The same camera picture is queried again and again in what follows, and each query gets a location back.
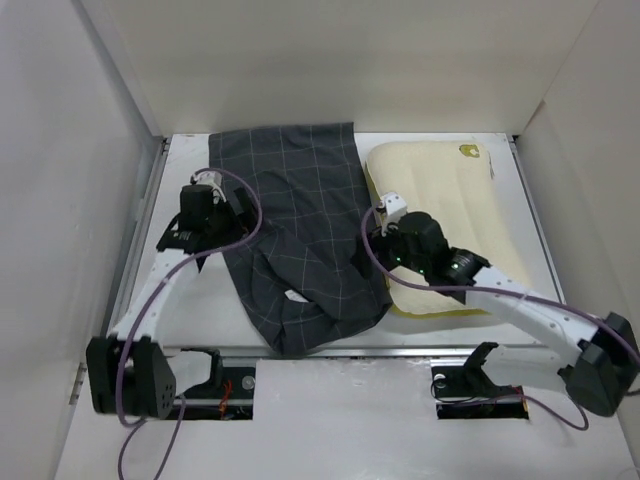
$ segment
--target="gray plaid cloth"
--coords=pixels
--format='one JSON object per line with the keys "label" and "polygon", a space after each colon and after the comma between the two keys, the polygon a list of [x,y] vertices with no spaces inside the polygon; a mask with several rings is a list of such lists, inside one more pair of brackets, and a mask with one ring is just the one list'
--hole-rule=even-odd
{"label": "gray plaid cloth", "polygon": [[[353,124],[214,134],[209,159],[260,196],[260,233],[224,258],[249,318],[271,348],[299,355],[378,323],[391,306],[384,278],[366,280],[349,263],[370,206]],[[224,180],[229,197],[238,186]],[[308,302],[291,300],[289,291]]]}

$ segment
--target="white wall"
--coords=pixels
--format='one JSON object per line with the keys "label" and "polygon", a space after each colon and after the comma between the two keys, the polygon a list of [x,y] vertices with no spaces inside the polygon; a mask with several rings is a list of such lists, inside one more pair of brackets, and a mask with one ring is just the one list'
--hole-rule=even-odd
{"label": "white wall", "polygon": [[338,120],[521,133],[597,2],[103,1],[165,135]]}
{"label": "white wall", "polygon": [[154,149],[80,13],[70,0],[0,0],[3,479],[52,473]]}
{"label": "white wall", "polygon": [[[599,314],[627,315],[637,335],[638,25],[637,0],[601,0],[518,141],[568,301]],[[638,408],[640,401],[630,399],[621,410],[636,461]]]}

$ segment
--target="cream pillow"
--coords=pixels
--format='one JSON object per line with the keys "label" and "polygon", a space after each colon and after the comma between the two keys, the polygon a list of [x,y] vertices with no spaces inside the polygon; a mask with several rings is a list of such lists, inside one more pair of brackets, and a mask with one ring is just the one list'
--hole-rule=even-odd
{"label": "cream pillow", "polygon": [[[530,283],[502,218],[489,153],[481,144],[386,143],[369,154],[366,174],[377,197],[389,191],[399,193],[410,212],[425,211],[440,223],[450,245],[482,255],[520,283]],[[426,285],[421,275],[404,267],[395,269],[394,274]],[[435,292],[411,289],[393,281],[389,290],[399,313],[438,316],[468,311],[464,305]]]}

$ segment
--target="cable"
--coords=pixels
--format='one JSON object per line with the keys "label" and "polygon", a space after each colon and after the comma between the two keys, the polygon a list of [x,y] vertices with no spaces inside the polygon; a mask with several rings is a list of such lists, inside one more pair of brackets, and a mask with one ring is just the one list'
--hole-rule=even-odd
{"label": "cable", "polygon": [[[180,399],[182,400],[182,402],[180,403],[180,413],[178,414],[178,420],[176,420],[176,426],[173,429],[171,440],[169,440],[169,446],[167,447],[167,451],[164,453],[164,457],[162,457],[162,461],[160,462],[160,467],[158,467],[158,471],[153,477],[153,480],[158,480],[160,478],[160,475],[162,475],[164,466],[167,464],[167,460],[169,460],[169,455],[171,454],[171,450],[173,449],[173,444],[175,443],[176,437],[178,436],[178,430],[180,430],[180,424],[182,423],[182,419],[184,418],[184,412],[187,408],[187,399],[184,398],[184,395],[180,395]],[[124,454],[127,450],[127,446],[129,445],[129,442],[131,441],[133,436],[136,434],[136,432],[140,430],[140,428],[142,428],[142,425],[144,425],[145,423],[147,423],[146,420],[143,420],[138,425],[136,425],[136,427],[133,430],[131,430],[131,433],[129,433],[129,436],[127,436],[126,440],[122,444],[122,448],[120,449],[120,453],[118,454],[118,479],[119,480],[125,480],[124,472],[122,471],[122,463],[124,461]]]}
{"label": "cable", "polygon": [[576,425],[575,423],[573,423],[570,420],[567,420],[566,418],[564,418],[562,415],[560,415],[558,412],[556,412],[555,410],[553,410],[551,407],[549,407],[548,405],[546,405],[545,403],[541,402],[540,400],[530,397],[529,395],[525,395],[524,393],[522,393],[522,391],[518,388],[518,387],[513,387],[514,390],[516,390],[516,392],[518,393],[514,393],[514,394],[509,394],[509,395],[500,395],[497,397],[491,397],[491,398],[487,398],[487,399],[483,399],[483,400],[475,400],[476,397],[470,398],[470,399],[466,399],[466,400],[443,400],[441,398],[437,398],[435,395],[435,390],[434,390],[434,386],[435,386],[435,381],[431,382],[431,396],[436,399],[438,402],[446,404],[446,405],[451,405],[451,406],[465,406],[465,407],[480,407],[480,406],[487,406],[487,405],[491,405],[493,407],[495,407],[495,404],[498,400],[503,399],[503,398],[520,398],[521,400],[528,400],[531,403],[535,403],[536,405],[538,405],[539,407],[541,407],[542,409],[544,409],[547,413],[549,413],[552,417],[560,420],[562,423],[564,423],[565,425],[574,428],[575,430],[581,431],[581,432],[585,432],[589,429],[589,418],[587,417],[587,413],[584,411],[584,408],[582,408],[580,405],[578,405],[576,402],[574,402],[571,398],[569,398],[569,400],[571,400],[573,402],[573,404],[576,406],[576,408],[578,409],[578,411],[580,412],[580,415],[582,416],[582,420],[583,420],[583,425]]}
{"label": "cable", "polygon": [[227,403],[229,402],[229,397],[231,396],[232,391],[233,384],[231,383],[231,380],[227,380],[224,384],[224,396],[218,405],[218,409],[220,410],[220,420],[224,420],[224,414],[227,412]]}
{"label": "cable", "polygon": [[556,412],[554,409],[552,409],[550,406],[548,406],[545,403],[541,402],[537,398],[533,398],[533,397],[530,397],[529,395],[522,394],[522,393],[514,393],[512,395],[501,395],[501,396],[498,396],[498,397],[487,398],[485,400],[476,400],[476,401],[473,401],[473,402],[456,403],[454,406],[462,406],[462,405],[464,405],[466,407],[475,407],[475,406],[480,406],[480,405],[487,405],[489,403],[495,404],[495,402],[497,400],[507,399],[507,398],[519,398],[521,400],[527,400],[528,402],[535,403],[536,405],[538,405],[540,408],[545,410],[549,415],[551,415],[555,419],[561,421],[562,423],[564,423],[568,427],[571,427],[571,428],[573,428],[575,430],[578,430],[580,432],[586,432],[589,429],[589,418],[587,417],[587,413],[584,411],[584,408],[582,408],[580,405],[578,405],[576,402],[574,402],[571,398],[569,398],[569,400],[571,400],[573,402],[573,404],[578,409],[578,412],[580,412],[580,415],[582,416],[583,425],[577,425],[577,424],[573,423],[571,420],[567,420],[562,415],[560,415],[558,412]]}
{"label": "cable", "polygon": [[456,405],[458,403],[465,403],[465,402],[471,402],[473,400],[475,400],[478,397],[469,397],[469,398],[464,398],[462,400],[443,400],[441,398],[438,398],[436,395],[436,381],[434,380],[433,382],[431,382],[431,387],[429,388],[429,390],[431,391],[431,396],[438,400],[440,403],[446,403],[447,405]]}
{"label": "cable", "polygon": [[[425,290],[428,292],[466,292],[469,290],[473,290],[475,292],[493,293],[498,295],[504,295],[507,297],[514,297],[514,298],[522,297],[521,293],[514,292],[512,290],[504,290],[502,288],[476,287],[476,286],[470,286],[470,285],[455,285],[455,286],[418,285],[417,283],[407,282],[406,280],[403,280],[395,276],[389,270],[384,268],[384,266],[378,261],[375,254],[373,253],[373,250],[371,250],[371,245],[369,244],[369,239],[367,238],[367,222],[369,221],[369,218],[373,214],[374,210],[375,210],[375,207],[369,208],[364,214],[364,217],[362,217],[362,223],[360,225],[360,234],[362,236],[362,243],[367,252],[367,255],[369,256],[373,264],[376,266],[376,268],[380,270],[385,276],[393,280],[394,282],[399,283],[400,285],[404,285],[405,287],[415,288],[416,290]],[[624,338],[622,338],[618,334],[618,332],[616,332],[609,325],[604,323],[604,321],[601,318],[598,318],[589,313],[583,312],[578,308],[565,305],[564,303],[556,302],[554,300],[549,300],[548,298],[527,296],[526,300],[528,302],[534,302],[534,303],[539,303],[541,305],[546,305],[548,307],[558,308],[560,310],[564,310],[566,312],[569,312],[584,318],[588,322],[594,324],[595,326],[597,326],[598,328],[606,332],[608,335],[613,337],[620,344],[620,346],[629,354],[629,356],[633,359],[633,361],[636,362],[636,365],[640,366],[640,354]]]}
{"label": "cable", "polygon": [[[243,245],[247,245],[251,240],[253,240],[253,238],[255,238],[255,236],[258,234],[258,231],[260,230],[260,227],[262,226],[262,207],[260,206],[260,198],[258,197],[258,194],[253,190],[253,188],[251,188],[251,186],[246,181],[244,181],[242,178],[235,175],[234,173],[231,173],[227,170],[223,170],[220,168],[202,168],[196,171],[191,178],[193,179],[204,172],[218,172],[222,174],[223,177],[229,176],[234,180],[237,180],[238,182],[240,182],[240,184],[247,190],[247,192],[249,192],[249,195],[251,195],[253,199],[254,205],[258,211],[258,221],[256,222],[256,226],[254,227],[253,231],[249,235],[244,237],[242,240],[239,240],[235,243],[231,243],[229,245],[224,245],[222,247],[214,248],[212,250],[205,250],[203,252],[196,253],[195,255],[191,255],[185,258],[184,260],[182,260],[171,270],[169,270],[169,273],[167,273],[163,281],[160,282],[158,286],[155,288],[155,290],[151,293],[151,295],[149,295],[149,298],[140,309],[140,313],[138,314],[135,321],[133,322],[133,325],[131,325],[131,330],[129,331],[129,335],[127,336],[127,339],[125,340],[124,345],[122,347],[122,353],[120,354],[120,360],[118,361],[118,371],[116,373],[116,389],[115,389],[116,390],[115,391],[116,413],[118,414],[118,419],[120,420],[120,423],[123,426],[133,428],[133,431],[129,434],[129,436],[125,440],[125,443],[123,444],[122,450],[120,452],[120,456],[118,458],[118,475],[120,475],[121,480],[124,479],[124,477],[122,477],[122,468],[121,468],[122,456],[124,455],[124,450],[129,444],[129,441],[131,441],[131,438],[133,437],[135,432],[137,432],[140,429],[140,427],[142,427],[142,425],[144,425],[145,423],[144,418],[139,418],[134,422],[128,421],[125,418],[124,407],[122,405],[122,384],[124,381],[125,365],[127,363],[127,359],[129,358],[129,352],[131,351],[131,346],[133,345],[133,339],[135,337],[136,332],[138,331],[138,328],[140,327],[140,323],[142,323],[142,319],[145,317],[146,313],[149,311],[149,308],[151,308],[151,305],[153,304],[155,299],[158,297],[162,289],[165,287],[168,280],[171,279],[171,277],[173,277],[182,267],[184,267],[185,265],[187,265],[188,263],[194,260],[197,260],[198,258],[207,257],[209,255],[213,255],[214,253],[226,252],[226,251],[241,247]],[[180,426],[180,423],[182,422],[182,419],[184,417],[184,411],[186,409],[186,402],[184,400],[182,404],[183,404],[183,407],[180,408],[180,413],[176,421],[176,428],[174,430],[171,443],[169,444],[169,448],[165,453],[165,457],[163,459],[162,465],[155,479],[157,479],[160,473],[162,472],[162,469],[164,468],[164,464],[169,458],[169,453],[171,451],[171,448],[173,447],[173,441],[175,440],[175,437],[178,434],[178,428]]]}

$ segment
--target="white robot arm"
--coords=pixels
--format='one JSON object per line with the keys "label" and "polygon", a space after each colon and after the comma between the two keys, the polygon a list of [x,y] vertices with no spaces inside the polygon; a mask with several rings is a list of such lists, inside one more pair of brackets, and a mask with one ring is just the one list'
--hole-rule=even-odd
{"label": "white robot arm", "polygon": [[398,266],[409,268],[424,276],[430,285],[425,290],[435,287],[491,313],[551,350],[485,342],[464,365],[432,368],[439,398],[491,398],[512,392],[509,386],[528,385],[566,392],[597,415],[615,413],[638,374],[636,360],[619,343],[625,342],[637,358],[636,340],[625,318],[611,313],[602,321],[575,309],[559,309],[562,305],[518,284],[487,259],[450,247],[438,222],[424,212],[408,213],[406,202],[395,192],[381,198],[377,211],[381,227],[366,234],[366,247],[359,244],[352,260],[363,275],[370,274],[371,260],[387,273]]}
{"label": "white robot arm", "polygon": [[87,370],[97,412],[166,418],[174,399],[191,387],[206,384],[211,391],[221,387],[222,360],[217,350],[189,348],[169,356],[163,349],[167,322],[174,318],[179,298],[198,277],[206,256],[247,241],[253,233],[246,234],[259,228],[247,192],[235,191],[242,210],[236,213],[220,183],[220,174],[203,172],[183,187],[180,212],[158,242],[155,262],[138,298],[107,337],[89,342]]}

